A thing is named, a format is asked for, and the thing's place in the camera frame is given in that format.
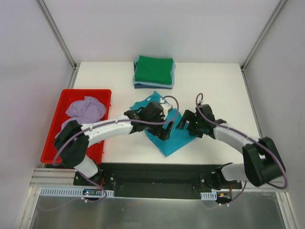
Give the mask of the teal t shirt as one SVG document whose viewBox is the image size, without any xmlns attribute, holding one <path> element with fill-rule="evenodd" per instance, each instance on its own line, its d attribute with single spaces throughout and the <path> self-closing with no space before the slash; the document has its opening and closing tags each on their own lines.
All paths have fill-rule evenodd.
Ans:
<svg viewBox="0 0 305 229">
<path fill-rule="evenodd" d="M 135 102 L 130 109 L 136 110 L 140 107 L 145 107 L 149 102 L 159 102 L 161 98 L 162 96 L 158 92 L 154 91 L 153 94 L 148 96 L 146 99 Z M 147 138 L 164 154 L 164 156 L 171 155 L 195 139 L 194 136 L 189 135 L 187 129 L 180 130 L 176 129 L 175 127 L 173 127 L 171 130 L 170 138 L 165 141 L 153 136 L 147 130 L 145 130 L 145 134 Z"/>
</svg>

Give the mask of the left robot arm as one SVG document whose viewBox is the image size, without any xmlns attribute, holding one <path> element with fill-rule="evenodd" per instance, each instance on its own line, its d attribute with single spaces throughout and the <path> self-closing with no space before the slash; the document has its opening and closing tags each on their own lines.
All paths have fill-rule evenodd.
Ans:
<svg viewBox="0 0 305 229">
<path fill-rule="evenodd" d="M 145 107 L 128 110 L 115 119 L 90 124 L 69 121 L 54 140 L 56 158 L 65 168 L 74 168 L 91 186 L 97 185 L 102 173 L 87 155 L 87 149 L 105 139 L 144 131 L 155 146 L 169 156 L 194 140 L 187 130 L 180 130 L 175 122 L 182 116 L 170 104 L 151 101 Z"/>
</svg>

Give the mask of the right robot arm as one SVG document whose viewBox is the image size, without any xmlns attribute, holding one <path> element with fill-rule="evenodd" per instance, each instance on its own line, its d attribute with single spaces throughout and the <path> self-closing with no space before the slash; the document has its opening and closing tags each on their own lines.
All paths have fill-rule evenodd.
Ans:
<svg viewBox="0 0 305 229">
<path fill-rule="evenodd" d="M 189 135 L 209 136 L 242 154 L 242 164 L 228 163 L 216 169 L 214 182 L 219 188 L 226 188 L 232 180 L 248 181 L 255 187 L 264 184 L 281 189 L 288 187 L 285 166 L 271 138 L 250 137 L 225 120 L 216 119 L 208 104 L 197 104 L 195 112 L 186 110 L 177 128 L 184 129 L 185 124 Z"/>
</svg>

